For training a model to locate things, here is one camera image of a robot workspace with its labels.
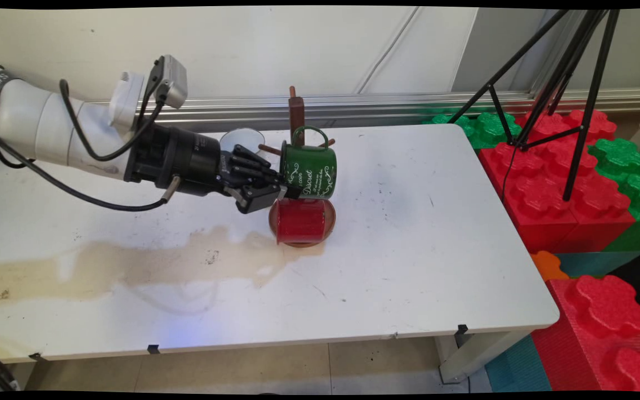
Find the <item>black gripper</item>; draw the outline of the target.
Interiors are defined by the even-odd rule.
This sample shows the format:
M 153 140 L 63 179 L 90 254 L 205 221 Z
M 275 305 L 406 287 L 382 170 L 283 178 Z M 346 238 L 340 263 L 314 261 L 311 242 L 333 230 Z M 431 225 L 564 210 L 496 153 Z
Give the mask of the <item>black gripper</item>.
M 221 170 L 228 160 L 233 174 L 250 179 L 253 184 L 273 185 L 225 188 Z M 175 176 L 181 178 L 178 192 L 198 197 L 209 193 L 231 196 L 242 214 L 271 207 L 276 200 L 284 198 L 288 189 L 279 185 L 282 177 L 266 159 L 240 144 L 234 145 L 232 152 L 226 152 L 217 139 L 152 124 L 130 148 L 124 180 L 148 181 L 158 189 L 168 189 Z

